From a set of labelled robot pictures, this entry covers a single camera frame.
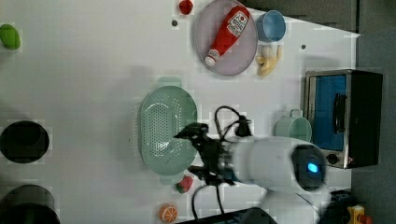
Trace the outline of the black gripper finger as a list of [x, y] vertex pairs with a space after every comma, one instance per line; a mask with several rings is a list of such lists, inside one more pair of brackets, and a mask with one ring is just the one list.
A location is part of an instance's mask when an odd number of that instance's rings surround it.
[[208, 125], [199, 122], [193, 122], [183, 128], [175, 135], [177, 139], [186, 139], [192, 143], [201, 143], [208, 139]]
[[200, 180], [206, 180], [209, 177], [209, 171], [204, 166], [191, 165], [188, 171], [193, 175], [196, 175]]

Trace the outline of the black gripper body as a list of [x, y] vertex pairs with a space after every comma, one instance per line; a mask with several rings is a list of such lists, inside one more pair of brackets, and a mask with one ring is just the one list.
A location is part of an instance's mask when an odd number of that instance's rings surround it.
[[233, 183], [232, 169], [222, 165], [230, 153], [224, 149], [220, 140], [206, 138], [199, 144], [199, 154], [204, 164], [202, 175], [207, 183]]

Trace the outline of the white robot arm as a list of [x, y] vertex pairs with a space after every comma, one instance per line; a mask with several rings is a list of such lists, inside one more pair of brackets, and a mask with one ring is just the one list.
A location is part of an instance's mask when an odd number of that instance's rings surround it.
[[319, 147], [284, 136], [211, 138], [208, 126], [194, 122], [176, 133], [202, 160], [189, 172], [209, 186], [253, 185], [265, 190], [260, 208], [277, 219], [315, 219], [331, 203], [327, 162]]

